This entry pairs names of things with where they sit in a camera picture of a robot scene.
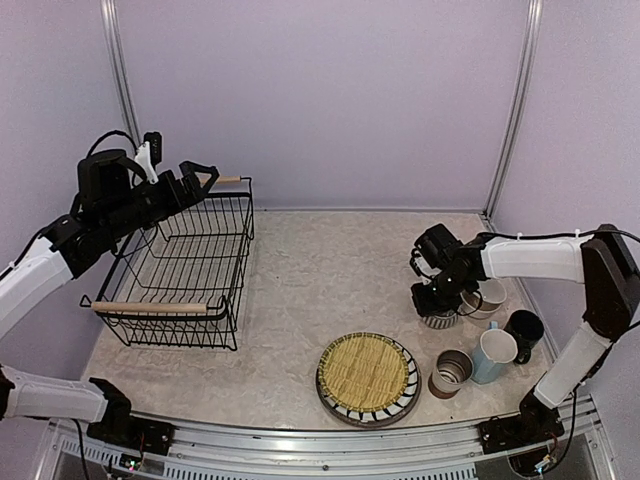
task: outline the light blue mug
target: light blue mug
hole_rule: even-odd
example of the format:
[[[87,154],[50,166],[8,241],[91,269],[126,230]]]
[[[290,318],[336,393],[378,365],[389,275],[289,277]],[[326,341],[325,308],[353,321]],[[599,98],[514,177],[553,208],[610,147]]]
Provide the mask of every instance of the light blue mug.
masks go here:
[[[473,375],[471,380],[481,385],[493,382],[504,367],[518,355],[515,339],[496,322],[491,322],[489,330],[480,335],[480,341],[471,354]]]

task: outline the black wire basket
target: black wire basket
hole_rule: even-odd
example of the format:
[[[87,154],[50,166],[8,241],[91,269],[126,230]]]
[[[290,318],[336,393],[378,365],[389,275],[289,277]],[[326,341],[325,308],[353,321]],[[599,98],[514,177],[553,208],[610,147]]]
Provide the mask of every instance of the black wire basket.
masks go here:
[[[251,178],[240,182],[241,191],[210,193],[154,228],[129,235],[96,301],[85,295],[81,306],[93,308],[125,345],[237,350],[238,309],[254,238]]]

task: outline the basket handle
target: basket handle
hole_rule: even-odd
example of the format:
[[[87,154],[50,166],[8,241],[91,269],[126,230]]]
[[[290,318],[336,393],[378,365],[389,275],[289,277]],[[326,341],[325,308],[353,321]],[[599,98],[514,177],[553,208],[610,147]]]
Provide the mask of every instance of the basket handle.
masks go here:
[[[200,184],[204,185],[207,182],[207,180],[209,179],[200,178]],[[216,180],[215,185],[223,185],[227,183],[240,183],[241,181],[242,181],[242,177],[240,175],[236,175],[232,177],[220,175]]]
[[[94,312],[207,313],[206,303],[91,302]]]

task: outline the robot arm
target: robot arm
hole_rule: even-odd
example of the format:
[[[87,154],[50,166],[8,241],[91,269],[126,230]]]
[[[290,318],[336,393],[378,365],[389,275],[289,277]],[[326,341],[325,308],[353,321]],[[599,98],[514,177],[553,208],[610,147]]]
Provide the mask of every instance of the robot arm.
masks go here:
[[[120,239],[203,200],[218,178],[215,167],[192,162],[180,165],[180,179],[171,171],[157,175],[158,133],[145,135],[135,160],[123,150],[93,153],[94,148],[78,164],[79,193],[71,212],[40,230],[0,273],[0,338],[49,294],[80,277],[104,253],[115,252]],[[135,186],[132,172],[141,179]],[[197,173],[208,175],[204,184]],[[130,401],[106,380],[72,382],[0,366],[0,419],[75,418],[90,423],[87,434],[94,438],[135,449],[145,438],[147,451],[166,454],[173,427],[130,413]]]
[[[415,246],[412,266],[424,259],[439,273],[412,286],[418,313],[427,316],[460,306],[460,293],[474,292],[489,278],[533,277],[570,280],[585,285],[584,322],[558,359],[520,404],[520,415],[509,419],[510,441],[494,442],[504,432],[503,419],[480,425],[486,453],[515,448],[513,438],[535,443],[562,435],[557,408],[585,378],[596,373],[612,345],[628,331],[640,304],[640,272],[613,225],[573,236],[500,238],[481,233],[463,245],[447,228],[428,229]]]

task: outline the lavender wall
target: lavender wall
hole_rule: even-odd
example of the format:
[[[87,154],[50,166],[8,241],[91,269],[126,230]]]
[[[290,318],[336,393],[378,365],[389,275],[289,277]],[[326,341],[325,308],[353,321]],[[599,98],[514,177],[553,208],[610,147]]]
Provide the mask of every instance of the lavender wall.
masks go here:
[[[99,2],[5,1],[0,45],[0,264],[6,265],[38,228],[68,211],[78,160],[122,121]],[[79,378],[101,325],[78,301],[96,292],[103,275],[96,268],[36,307],[0,341],[0,363]],[[2,478],[27,478],[44,425],[0,422]]]
[[[140,125],[267,207],[484,207],[528,2],[118,3]]]
[[[548,1],[526,112],[496,224],[553,232],[602,222],[640,233],[640,3]],[[640,260],[640,248],[630,245]],[[530,282],[564,346],[582,287]],[[616,346],[593,392],[624,479],[640,471],[640,332]]]

